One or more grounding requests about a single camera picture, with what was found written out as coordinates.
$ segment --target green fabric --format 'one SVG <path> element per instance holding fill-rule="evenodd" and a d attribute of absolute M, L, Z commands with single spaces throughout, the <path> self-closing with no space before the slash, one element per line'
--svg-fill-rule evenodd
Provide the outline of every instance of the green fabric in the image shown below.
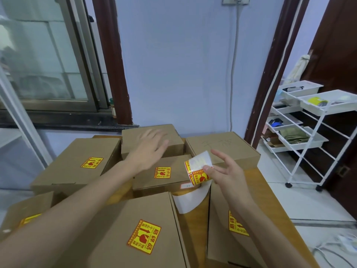
<path fill-rule="evenodd" d="M 290 127 L 280 130 L 281 136 L 289 142 L 289 144 L 306 143 L 310 136 L 297 127 Z"/>

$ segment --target cardboard box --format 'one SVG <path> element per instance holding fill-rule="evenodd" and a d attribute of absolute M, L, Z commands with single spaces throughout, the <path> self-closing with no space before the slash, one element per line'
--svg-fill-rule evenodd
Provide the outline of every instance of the cardboard box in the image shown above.
<path fill-rule="evenodd" d="M 0 228 L 0 241 L 6 239 L 21 225 L 35 220 L 37 215 L 46 212 L 62 199 L 64 199 L 63 196 L 55 195 L 54 192 L 49 192 L 11 205 L 7 209 L 6 216 L 2 221 Z"/>
<path fill-rule="evenodd" d="M 145 240 L 147 252 L 132 246 Z M 190 267 L 172 195 L 166 192 L 104 207 L 54 267 Z"/>
<path fill-rule="evenodd" d="M 217 149 L 228 154 L 243 169 L 256 168 L 260 159 L 260 153 L 232 131 L 188 137 L 185 140 L 185 149 L 192 157 L 208 150 L 212 164 L 221 167 L 225 167 L 225 163 L 214 156 L 210 151 L 211 149 Z"/>
<path fill-rule="evenodd" d="M 266 268 L 266 264 L 249 236 L 230 230 L 229 207 L 221 189 L 212 183 L 208 221 L 208 262 Z"/>
<path fill-rule="evenodd" d="M 200 184 L 194 186 L 191 183 L 185 168 L 185 161 L 190 158 L 192 158 L 191 155 L 161 158 L 149 170 L 142 171 L 134 177 L 134 195 L 141 197 L 143 195 L 198 188 Z"/>
<path fill-rule="evenodd" d="M 122 144 L 121 144 L 121 155 L 123 160 L 128 156 L 130 150 L 134 148 L 134 145 L 137 141 L 139 135 L 147 131 L 148 129 L 153 130 L 163 130 L 167 132 L 167 135 L 163 137 L 163 140 L 170 140 L 167 150 L 163 154 L 163 157 L 172 157 L 183 155 L 184 153 L 184 143 L 175 130 L 175 127 L 172 124 L 167 125 L 158 125 L 158 126 L 150 126 L 150 127 L 140 127 L 122 130 Z"/>
<path fill-rule="evenodd" d="M 120 139 L 77 138 L 31 183 L 35 194 L 73 194 L 120 160 Z"/>

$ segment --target wooden table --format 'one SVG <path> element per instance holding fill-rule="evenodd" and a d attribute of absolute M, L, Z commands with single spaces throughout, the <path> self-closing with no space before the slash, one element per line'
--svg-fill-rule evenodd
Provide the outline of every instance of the wooden table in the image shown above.
<path fill-rule="evenodd" d="M 94 138 L 107 138 L 121 136 L 95 135 Z M 297 229 L 289 219 L 288 215 L 275 197 L 270 186 L 265 181 L 258 168 L 244 171 L 247 184 L 251 190 L 254 200 L 262 211 L 274 222 L 286 238 L 295 246 L 300 254 L 314 268 L 319 268 L 315 258 L 310 253 L 305 242 Z M 190 192 L 183 190 L 174 195 Z M 107 202 L 107 204 L 118 203 L 121 200 L 133 197 L 131 180 L 126 182 Z M 192 267 L 205 267 L 207 229 L 208 229 L 208 204 L 209 194 L 194 210 L 186 214 L 179 214 L 180 228 L 185 240 L 185 246 L 189 253 Z"/>

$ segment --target caster wheel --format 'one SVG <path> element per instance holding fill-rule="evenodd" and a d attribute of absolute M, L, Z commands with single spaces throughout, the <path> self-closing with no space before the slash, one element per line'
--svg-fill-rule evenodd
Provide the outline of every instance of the caster wheel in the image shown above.
<path fill-rule="evenodd" d="M 322 186 L 317 185 L 317 186 L 316 186 L 316 191 L 318 191 L 318 192 L 322 192 Z"/>

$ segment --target hand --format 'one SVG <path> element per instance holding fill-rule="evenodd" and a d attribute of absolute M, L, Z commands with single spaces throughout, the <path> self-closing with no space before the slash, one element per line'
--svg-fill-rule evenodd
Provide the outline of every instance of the hand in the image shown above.
<path fill-rule="evenodd" d="M 136 147 L 130 151 L 125 161 L 135 168 L 136 173 L 147 170 L 162 156 L 168 146 L 168 140 L 159 145 L 166 135 L 161 130 L 147 130 L 138 137 Z"/>
<path fill-rule="evenodd" d="M 238 204 L 239 207 L 243 207 L 254 203 L 248 189 L 247 181 L 244 177 L 243 169 L 241 169 L 227 154 L 215 149 L 211 149 L 211 152 L 213 155 L 221 158 L 225 162 L 227 168 L 215 165 L 212 168 L 205 165 L 203 170 L 219 185 L 229 206 L 236 207 Z"/>

